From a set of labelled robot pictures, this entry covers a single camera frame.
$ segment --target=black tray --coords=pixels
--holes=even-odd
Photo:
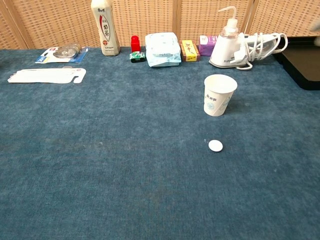
[[[320,47],[315,36],[288,37],[288,46],[273,56],[293,80],[305,90],[320,90]]]

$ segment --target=purple box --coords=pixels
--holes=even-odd
[[[201,56],[211,56],[218,36],[201,35],[199,39],[199,53]]]

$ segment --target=bottle cap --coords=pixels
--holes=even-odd
[[[237,27],[238,20],[235,18],[229,18],[226,26],[228,28],[235,29]]]
[[[139,37],[134,35],[131,37],[131,41],[134,42],[134,43],[139,43]]]
[[[218,140],[211,140],[209,142],[209,148],[214,152],[220,152],[223,147],[222,143]]]

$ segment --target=white pill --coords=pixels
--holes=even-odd
[[[214,152],[220,152],[223,147],[222,143],[218,140],[211,140],[209,142],[209,148]]]

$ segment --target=small box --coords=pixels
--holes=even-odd
[[[184,62],[196,62],[200,60],[200,53],[192,40],[182,40],[180,47]]]
[[[216,45],[218,36],[201,35],[199,39],[199,53],[201,56],[210,57]]]

